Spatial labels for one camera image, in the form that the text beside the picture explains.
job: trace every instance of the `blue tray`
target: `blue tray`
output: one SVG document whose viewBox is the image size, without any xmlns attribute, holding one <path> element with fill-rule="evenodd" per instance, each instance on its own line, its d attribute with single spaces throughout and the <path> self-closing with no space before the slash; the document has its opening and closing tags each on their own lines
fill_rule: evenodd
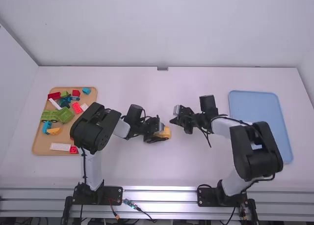
<svg viewBox="0 0 314 225">
<path fill-rule="evenodd" d="M 229 93 L 229 107 L 232 118 L 247 122 L 267 122 L 284 163 L 289 164 L 292 162 L 293 154 L 276 94 L 271 92 L 231 91 Z"/>
</svg>

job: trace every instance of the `red lego brick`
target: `red lego brick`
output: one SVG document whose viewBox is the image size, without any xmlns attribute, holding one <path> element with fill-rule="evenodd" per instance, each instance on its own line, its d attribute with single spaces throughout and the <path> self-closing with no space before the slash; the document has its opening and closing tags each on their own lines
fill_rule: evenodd
<svg viewBox="0 0 314 225">
<path fill-rule="evenodd" d="M 78 149 L 75 145 L 71 145 L 69 152 L 70 152 L 70 154 L 77 154 Z"/>
<path fill-rule="evenodd" d="M 72 96 L 77 96 L 77 97 L 79 97 L 79 96 L 80 96 L 80 91 L 79 91 L 79 90 L 73 90 L 73 91 L 72 91 Z"/>
<path fill-rule="evenodd" d="M 79 106 L 79 103 L 78 103 L 78 102 L 73 103 L 73 104 L 72 104 L 72 107 L 73 107 L 75 113 L 82 113 L 82 112 L 83 112 L 83 110 L 82 110 L 82 108 Z"/>
<path fill-rule="evenodd" d="M 61 98 L 61 92 L 50 93 L 50 94 L 48 94 L 47 100 L 48 100 L 49 98 L 52 98 L 53 100 L 58 100 L 58 99 Z"/>
</svg>

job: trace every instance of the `white wall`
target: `white wall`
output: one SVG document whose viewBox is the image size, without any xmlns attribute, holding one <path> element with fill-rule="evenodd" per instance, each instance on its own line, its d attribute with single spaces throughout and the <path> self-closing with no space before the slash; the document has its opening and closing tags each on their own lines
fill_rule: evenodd
<svg viewBox="0 0 314 225">
<path fill-rule="evenodd" d="M 0 164 L 37 70 L 38 65 L 0 25 Z"/>
<path fill-rule="evenodd" d="M 0 0 L 0 18 L 41 65 L 298 66 L 314 103 L 313 0 Z"/>
<path fill-rule="evenodd" d="M 298 71 L 314 106 L 314 46 L 302 57 L 298 65 Z"/>
</svg>

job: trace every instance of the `yellow toy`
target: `yellow toy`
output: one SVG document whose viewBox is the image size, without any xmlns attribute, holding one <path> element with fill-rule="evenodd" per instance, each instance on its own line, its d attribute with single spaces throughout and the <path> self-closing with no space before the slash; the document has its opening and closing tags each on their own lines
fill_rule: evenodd
<svg viewBox="0 0 314 225">
<path fill-rule="evenodd" d="M 168 126 L 165 126 L 162 132 L 155 133 L 154 136 L 158 136 L 160 138 L 171 138 L 171 130 Z"/>
<path fill-rule="evenodd" d="M 58 135 L 62 132 L 62 128 L 50 128 L 47 129 L 47 133 L 51 134 L 51 135 Z"/>
</svg>

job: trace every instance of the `green toy car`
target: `green toy car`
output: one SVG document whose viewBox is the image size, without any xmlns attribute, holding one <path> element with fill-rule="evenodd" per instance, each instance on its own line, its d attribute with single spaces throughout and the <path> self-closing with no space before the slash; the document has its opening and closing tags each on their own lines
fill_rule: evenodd
<svg viewBox="0 0 314 225">
<path fill-rule="evenodd" d="M 56 117 L 62 123 L 68 123 L 74 117 L 74 114 L 67 107 L 63 107 L 58 111 Z"/>
<path fill-rule="evenodd" d="M 58 110 L 55 111 L 44 110 L 43 113 L 41 114 L 40 121 L 42 122 L 51 121 L 53 123 L 57 123 L 58 118 L 56 115 L 58 112 L 59 112 Z"/>
</svg>

